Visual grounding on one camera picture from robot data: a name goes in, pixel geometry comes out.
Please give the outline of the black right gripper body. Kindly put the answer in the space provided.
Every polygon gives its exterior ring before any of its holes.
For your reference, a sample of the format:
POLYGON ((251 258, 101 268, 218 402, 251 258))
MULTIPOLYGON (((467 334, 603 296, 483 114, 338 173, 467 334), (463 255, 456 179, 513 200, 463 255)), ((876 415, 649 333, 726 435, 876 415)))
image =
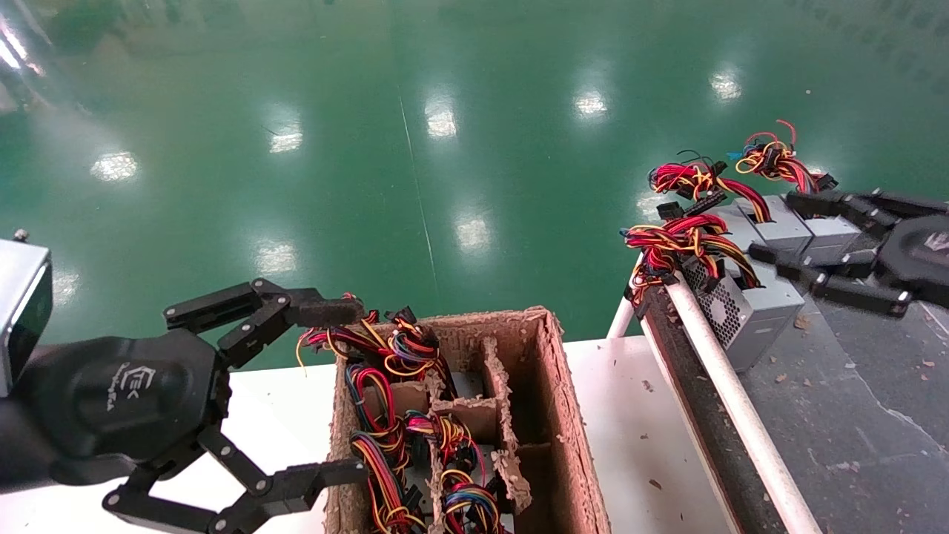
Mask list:
POLYGON ((948 217, 898 222, 879 249, 879 280, 912 300, 948 307, 948 217))

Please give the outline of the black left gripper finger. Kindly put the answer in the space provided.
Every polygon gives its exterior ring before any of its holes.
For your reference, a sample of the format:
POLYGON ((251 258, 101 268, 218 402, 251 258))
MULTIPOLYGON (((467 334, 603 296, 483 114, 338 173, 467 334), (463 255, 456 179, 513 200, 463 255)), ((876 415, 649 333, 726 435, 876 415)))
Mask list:
POLYGON ((296 464, 267 475, 217 428, 204 429, 190 447, 213 456, 244 487, 230 506, 216 512, 153 497, 153 486, 168 470, 138 466, 105 497, 104 510, 126 523, 166 533, 254 533, 278 516, 312 510, 328 487, 368 478, 365 463, 353 458, 296 464))
POLYGON ((358 298, 328 300, 315 288, 285 289, 265 278, 240 283, 164 311, 169 330, 201 334, 233 324, 218 339, 218 354, 226 367, 239 369, 292 327, 325 330, 346 326, 365 317, 358 298))

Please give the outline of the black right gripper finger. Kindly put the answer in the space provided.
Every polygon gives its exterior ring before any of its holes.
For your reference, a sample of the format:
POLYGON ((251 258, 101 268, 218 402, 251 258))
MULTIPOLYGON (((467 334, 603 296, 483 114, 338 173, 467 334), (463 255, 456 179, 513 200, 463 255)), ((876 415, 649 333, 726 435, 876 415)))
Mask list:
POLYGON ((820 261, 807 254, 793 254, 752 243, 749 256, 760 263, 773 265, 777 277, 792 281, 814 300, 895 318, 904 317, 914 301, 910 291, 864 282, 874 267, 874 259, 868 254, 844 254, 833 261, 820 261))
POLYGON ((827 190, 792 191, 786 204, 801 216, 843 217, 863 231, 890 231, 917 217, 946 216, 947 203, 895 195, 879 189, 863 194, 827 190))

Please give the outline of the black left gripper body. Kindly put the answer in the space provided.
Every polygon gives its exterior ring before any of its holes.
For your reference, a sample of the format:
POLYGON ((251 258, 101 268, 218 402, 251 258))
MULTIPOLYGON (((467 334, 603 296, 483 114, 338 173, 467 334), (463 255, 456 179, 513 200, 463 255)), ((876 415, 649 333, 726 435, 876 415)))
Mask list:
POLYGON ((39 347, 22 372, 22 484, 89 486, 138 467, 175 477, 230 395, 216 348, 186 330, 39 347))

